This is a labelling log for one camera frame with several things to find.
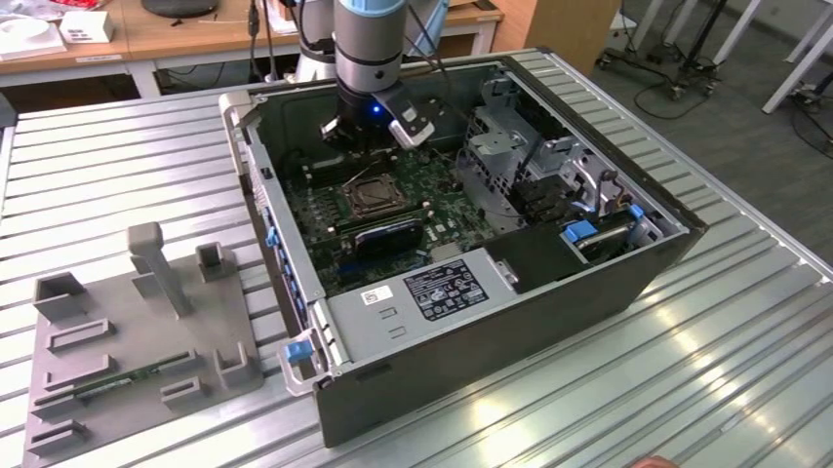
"aluminum slotted surface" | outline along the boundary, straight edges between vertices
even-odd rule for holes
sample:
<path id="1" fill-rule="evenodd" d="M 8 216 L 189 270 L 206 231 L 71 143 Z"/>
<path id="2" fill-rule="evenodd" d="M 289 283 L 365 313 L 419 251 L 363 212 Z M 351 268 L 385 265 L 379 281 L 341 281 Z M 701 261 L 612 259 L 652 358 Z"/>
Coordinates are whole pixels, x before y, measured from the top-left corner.
<path id="1" fill-rule="evenodd" d="M 234 248 L 267 383 L 62 466 L 626 466 L 654 452 L 685 466 L 833 462 L 829 267 L 558 58 L 514 57 L 710 224 L 632 307 L 326 449 L 314 402 L 279 374 L 287 332 L 218 93 L 28 114 L 0 153 L 0 466 L 23 456 L 34 279 L 130 271 L 122 231 L 147 220 L 171 258 L 207 240 Z"/>

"power supply label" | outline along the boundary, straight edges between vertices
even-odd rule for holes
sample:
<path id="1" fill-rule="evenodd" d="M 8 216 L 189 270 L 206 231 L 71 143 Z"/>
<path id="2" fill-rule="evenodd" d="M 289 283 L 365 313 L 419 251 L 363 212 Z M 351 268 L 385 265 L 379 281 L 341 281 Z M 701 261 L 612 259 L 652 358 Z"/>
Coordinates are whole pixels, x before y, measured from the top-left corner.
<path id="1" fill-rule="evenodd" d="M 464 260 L 405 278 L 405 286 L 433 322 L 490 298 Z"/>

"metal bracket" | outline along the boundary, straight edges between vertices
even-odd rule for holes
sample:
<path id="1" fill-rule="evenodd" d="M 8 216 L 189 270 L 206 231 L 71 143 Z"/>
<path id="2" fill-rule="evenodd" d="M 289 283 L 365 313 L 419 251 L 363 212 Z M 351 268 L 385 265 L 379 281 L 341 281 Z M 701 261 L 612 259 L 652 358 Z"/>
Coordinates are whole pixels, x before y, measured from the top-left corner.
<path id="1" fill-rule="evenodd" d="M 298 336 L 293 338 L 282 339 L 278 342 L 278 359 L 282 363 L 282 374 L 285 375 L 286 390 L 295 397 L 301 397 L 303 395 L 313 393 L 313 389 L 315 388 L 315 382 L 318 382 L 322 379 L 322 377 L 326 376 L 325 374 L 318 374 L 311 378 L 306 378 L 306 379 L 301 378 L 298 374 L 295 373 L 295 369 L 291 366 L 291 363 L 289 362 L 289 357 L 287 357 L 289 346 L 294 343 L 301 343 L 302 341 L 311 340 L 314 333 L 315 333 L 314 329 L 307 329 Z M 314 361 L 318 360 L 315 354 L 313 355 L 311 359 Z"/>
<path id="2" fill-rule="evenodd" d="M 226 137 L 230 142 L 230 151 L 233 153 L 234 171 L 238 176 L 245 174 L 243 158 L 239 154 L 239 146 L 237 143 L 235 129 L 237 124 L 249 112 L 255 108 L 251 96 L 247 91 L 234 91 L 221 96 L 221 112 L 223 113 L 223 127 L 226 129 Z"/>

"white box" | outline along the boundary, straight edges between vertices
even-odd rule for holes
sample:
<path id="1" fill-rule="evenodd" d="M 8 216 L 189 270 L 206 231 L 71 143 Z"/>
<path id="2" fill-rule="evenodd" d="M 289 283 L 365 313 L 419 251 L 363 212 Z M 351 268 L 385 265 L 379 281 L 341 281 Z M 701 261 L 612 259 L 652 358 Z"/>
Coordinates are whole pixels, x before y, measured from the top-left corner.
<path id="1" fill-rule="evenodd" d="M 60 30 L 71 44 L 103 43 L 114 37 L 114 22 L 107 12 L 66 12 Z"/>
<path id="2" fill-rule="evenodd" d="M 0 34 L 0 61 L 26 59 L 66 51 L 67 47 L 55 24 L 50 24 L 47 32 L 28 39 L 12 40 Z"/>

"barcode sticker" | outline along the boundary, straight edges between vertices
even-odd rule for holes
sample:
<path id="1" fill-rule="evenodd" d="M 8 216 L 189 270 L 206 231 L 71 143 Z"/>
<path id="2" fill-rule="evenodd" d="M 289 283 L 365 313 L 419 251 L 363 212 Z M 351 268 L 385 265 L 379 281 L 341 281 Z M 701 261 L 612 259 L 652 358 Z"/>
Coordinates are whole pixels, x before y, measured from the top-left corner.
<path id="1" fill-rule="evenodd" d="M 387 286 L 382 286 L 381 288 L 375 288 L 374 290 L 369 290 L 362 293 L 362 300 L 365 301 L 365 305 L 375 304 L 386 299 L 393 297 L 391 288 Z"/>

